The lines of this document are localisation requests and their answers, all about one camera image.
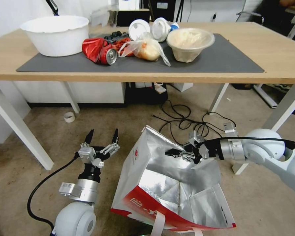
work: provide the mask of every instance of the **electrical cable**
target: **electrical cable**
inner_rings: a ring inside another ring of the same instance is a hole
[[[270,140],[270,141],[282,141],[287,144],[294,144],[295,141],[288,140],[288,139],[278,139],[278,138],[257,138],[257,137],[221,137],[221,138],[215,138],[215,139],[210,139],[210,140],[205,140],[201,143],[199,143],[199,146],[202,144],[206,144],[209,142],[215,142],[215,141],[220,141],[220,140],[225,140],[225,139],[248,139],[248,140]]]
[[[184,3],[185,3],[185,0],[182,0],[182,6],[181,6],[181,13],[180,13],[180,22],[181,22],[181,18],[183,17],[183,10],[184,10]]]
[[[174,113],[177,114],[178,116],[170,115],[168,112],[166,112],[166,111],[164,110],[164,107],[163,107],[163,106],[164,106],[164,104],[165,104],[167,101],[170,103],[171,109],[172,109],[172,110],[174,111]],[[181,112],[178,112],[178,111],[177,111],[177,108],[178,108],[178,107],[186,108],[186,109],[188,110],[187,114],[186,114],[186,115],[183,115]],[[220,134],[217,130],[224,132],[224,129],[220,129],[220,128],[216,127],[215,125],[213,125],[213,124],[211,124],[211,123],[209,123],[209,122],[204,121],[204,117],[205,117],[206,115],[209,115],[210,113],[217,114],[217,115],[219,115],[220,117],[222,117],[222,118],[224,118],[224,119],[227,119],[227,120],[231,121],[231,122],[234,124],[234,126],[236,127],[236,123],[235,123],[233,120],[231,120],[231,119],[229,119],[229,118],[226,118],[226,117],[220,115],[220,114],[217,113],[217,112],[207,112],[206,114],[204,114],[204,115],[202,116],[201,121],[195,121],[195,120],[192,120],[192,119],[189,118],[190,115],[191,115],[191,109],[190,109],[188,106],[183,105],[183,104],[175,104],[175,105],[173,105],[172,102],[171,102],[170,100],[166,100],[163,104],[161,104],[161,110],[162,110],[163,113],[165,113],[167,116],[169,116],[169,117],[172,118],[173,120],[166,120],[166,119],[164,119],[164,118],[161,118],[161,117],[158,117],[158,116],[156,116],[156,115],[153,115],[153,117],[158,118],[158,119],[160,119],[160,120],[162,120],[162,121],[165,121],[165,123],[164,123],[164,124],[162,125],[162,127],[159,129],[159,132],[161,132],[162,129],[163,129],[167,124],[169,124],[169,126],[170,126],[170,133],[171,133],[171,136],[173,137],[173,140],[174,140],[177,144],[179,144],[179,145],[183,145],[183,144],[179,143],[179,142],[175,139],[175,137],[174,137],[174,135],[173,135],[173,132],[172,132],[172,123],[173,123],[173,122],[179,122],[178,127],[179,127],[179,129],[181,129],[181,130],[188,129],[188,128],[190,128],[193,124],[194,124],[194,126],[193,126],[193,130],[197,130],[198,133],[199,133],[199,130],[202,128],[202,131],[201,131],[201,136],[202,136],[202,137],[206,137],[206,136],[208,136],[210,130],[212,130],[212,131],[214,131],[215,133],[217,133],[220,137],[222,137],[222,136],[221,136],[221,134]]]
[[[41,217],[38,217],[36,216],[31,208],[30,208],[30,203],[32,201],[32,198],[35,194],[35,192],[37,191],[37,189],[45,182],[47,181],[50,177],[54,176],[55,174],[57,174],[58,172],[62,171],[63,169],[67,168],[72,162],[74,162],[77,158],[79,158],[80,155],[78,152],[75,152],[75,155],[73,157],[73,159],[71,161],[69,161],[67,164],[65,164],[64,166],[60,167],[59,169],[57,169],[56,171],[54,171],[53,173],[51,173],[50,175],[48,175],[46,178],[44,178],[35,188],[34,190],[31,192],[31,194],[29,195],[29,199],[27,201],[27,212],[29,214],[29,216],[35,220],[38,220],[38,221],[41,221],[41,222],[45,222],[47,223],[50,227],[51,227],[51,231],[53,231],[53,223],[47,219],[44,219],[44,218],[41,218]]]
[[[178,8],[177,17],[176,17],[176,21],[175,22],[178,22],[180,10],[181,10],[181,7],[182,7],[182,2],[183,2],[183,0],[180,0],[180,4],[179,4],[179,8]]]
[[[164,110],[164,107],[163,107],[163,106],[164,106],[164,104],[165,104],[167,101],[170,103],[171,109],[174,111],[174,113],[177,114],[179,117],[174,116],[174,115],[170,115],[168,112],[166,112],[166,111]],[[188,110],[187,115],[183,115],[181,112],[178,112],[178,111],[175,109],[175,108],[177,108],[177,107],[184,107],[184,108],[186,108],[186,109]],[[174,135],[173,135],[173,132],[172,132],[172,123],[173,123],[173,122],[179,122],[178,127],[179,127],[179,129],[181,129],[181,130],[188,129],[188,128],[191,127],[192,124],[195,124],[195,126],[193,127],[193,130],[196,130],[196,128],[198,127],[198,128],[197,128],[197,133],[199,133],[199,130],[202,128],[202,131],[201,131],[201,136],[202,136],[202,137],[206,137],[206,136],[209,134],[210,130],[214,131],[215,133],[217,133],[217,134],[220,136],[219,138],[210,139],[210,140],[205,140],[205,141],[199,143],[199,144],[198,144],[199,147],[200,147],[202,144],[206,144],[206,143],[209,143],[209,142],[216,142],[216,141],[220,141],[220,140],[226,140],[226,139],[270,140],[270,141],[281,141],[281,142],[284,142],[286,146],[287,146],[287,145],[288,145],[288,146],[290,146],[290,145],[292,145],[292,146],[295,145],[295,141],[288,140],[288,139],[278,139],[278,138],[257,138],[257,137],[222,137],[221,134],[220,134],[217,130],[220,130],[220,131],[222,131],[223,133],[224,133],[224,130],[218,128],[217,126],[215,126],[215,125],[213,125],[213,124],[211,124],[211,123],[209,123],[209,122],[204,121],[204,117],[205,117],[206,115],[209,115],[209,114],[211,114],[211,113],[214,113],[214,114],[217,114],[217,115],[219,115],[220,117],[222,117],[222,118],[224,118],[224,119],[226,119],[226,120],[229,120],[230,122],[232,122],[232,123],[234,124],[235,127],[236,127],[236,123],[235,123],[233,120],[231,120],[231,119],[229,119],[229,118],[227,118],[227,117],[224,117],[224,116],[220,115],[220,114],[217,113],[217,112],[213,112],[213,111],[212,111],[212,112],[207,112],[207,113],[205,113],[205,114],[202,116],[201,121],[195,121],[195,120],[192,120],[192,119],[189,118],[190,115],[191,115],[191,109],[190,109],[188,106],[183,105],[183,104],[175,104],[175,105],[173,105],[172,102],[171,102],[170,100],[166,100],[163,104],[161,104],[161,110],[162,110],[163,113],[165,113],[167,116],[169,116],[169,117],[172,118],[173,120],[166,120],[166,119],[164,119],[164,118],[161,118],[161,117],[158,117],[158,116],[156,116],[156,115],[153,115],[153,117],[158,118],[158,119],[160,119],[160,120],[162,120],[162,121],[165,121],[165,123],[164,123],[164,124],[161,126],[161,128],[159,129],[159,132],[161,132],[162,129],[163,129],[167,124],[169,124],[169,126],[170,126],[170,133],[171,133],[171,136],[173,137],[174,141],[175,141],[177,144],[181,145],[181,146],[182,146],[183,144],[179,143],[179,142],[175,139],[175,137],[174,137]],[[182,124],[185,123],[185,122],[188,122],[188,124],[187,124],[185,127],[182,127]]]
[[[192,7],[192,0],[190,0],[190,12],[189,12],[189,16],[188,16],[187,22],[189,21],[189,17],[191,15],[191,9],[192,9],[191,7]]]

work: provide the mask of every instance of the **white box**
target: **white box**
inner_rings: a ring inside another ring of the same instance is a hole
[[[193,86],[193,83],[171,83],[176,89],[183,92]]]

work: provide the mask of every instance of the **food container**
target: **food container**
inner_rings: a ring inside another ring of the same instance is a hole
[[[167,36],[167,44],[172,48],[175,59],[186,63],[192,62],[214,41],[212,33],[196,28],[173,30]]]
[[[82,52],[89,38],[88,19],[80,16],[49,16],[23,23],[24,30],[37,50],[51,57]]]

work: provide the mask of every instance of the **white plastic lid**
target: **white plastic lid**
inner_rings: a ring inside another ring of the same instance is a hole
[[[170,26],[164,18],[160,17],[154,21],[152,25],[152,35],[157,41],[165,41],[169,31]]]
[[[129,26],[128,34],[133,41],[137,40],[144,32],[151,32],[150,25],[145,20],[135,20]]]

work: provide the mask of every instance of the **red and white bag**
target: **red and white bag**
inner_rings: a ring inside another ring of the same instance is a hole
[[[216,160],[195,165],[166,156],[172,148],[183,150],[151,127],[143,129],[124,162],[111,211],[178,232],[236,227]]]

